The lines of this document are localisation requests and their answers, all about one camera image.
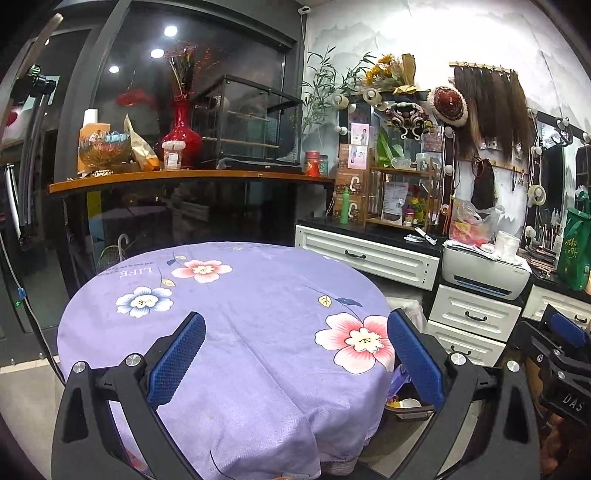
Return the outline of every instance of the blue gripper pad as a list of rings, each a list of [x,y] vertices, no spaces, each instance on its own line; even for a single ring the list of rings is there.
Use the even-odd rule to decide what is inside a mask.
[[[146,398],[154,410],[172,399],[204,340],[205,320],[195,313],[150,373]]]
[[[561,313],[552,315],[550,328],[575,348],[587,343],[587,334]]]
[[[388,316],[388,338],[421,399],[439,410],[445,402],[443,376],[417,335],[394,310]]]

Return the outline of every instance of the bottle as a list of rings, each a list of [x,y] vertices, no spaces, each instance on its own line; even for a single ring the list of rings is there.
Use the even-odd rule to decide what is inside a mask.
[[[347,225],[347,223],[349,223],[349,203],[350,203],[349,189],[345,187],[345,190],[343,191],[343,204],[341,205],[341,209],[340,209],[339,223],[341,225]]]
[[[560,260],[560,251],[562,250],[562,233],[556,235],[556,239],[554,239],[554,248],[552,250],[556,254],[556,260],[554,260],[554,268],[558,268],[558,260]]]

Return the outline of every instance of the photo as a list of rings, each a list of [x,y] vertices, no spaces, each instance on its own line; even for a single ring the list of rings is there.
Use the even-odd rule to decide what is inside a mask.
[[[443,130],[439,125],[433,125],[429,132],[423,134],[423,151],[441,153],[443,149]]]
[[[356,170],[366,170],[367,168],[368,148],[360,145],[349,146],[349,168]]]
[[[351,144],[364,147],[369,145],[368,124],[351,124]]]

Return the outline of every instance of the tile floor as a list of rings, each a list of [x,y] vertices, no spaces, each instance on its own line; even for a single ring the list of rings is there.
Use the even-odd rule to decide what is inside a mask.
[[[51,472],[51,442],[63,387],[47,360],[0,369],[0,411],[33,465],[47,478]],[[462,456],[472,435],[480,405],[472,404],[464,427],[444,469]],[[410,452],[428,422],[402,423],[387,417],[361,459],[390,476]]]

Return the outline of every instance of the purple tablecloth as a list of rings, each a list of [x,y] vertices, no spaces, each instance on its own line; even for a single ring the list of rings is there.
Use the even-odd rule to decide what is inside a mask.
[[[133,257],[71,300],[61,368],[118,365],[190,311],[205,342],[158,415],[205,480],[319,475],[356,458],[384,408],[394,350],[381,292],[349,266],[302,249],[186,245]],[[125,446],[141,458],[119,404]]]

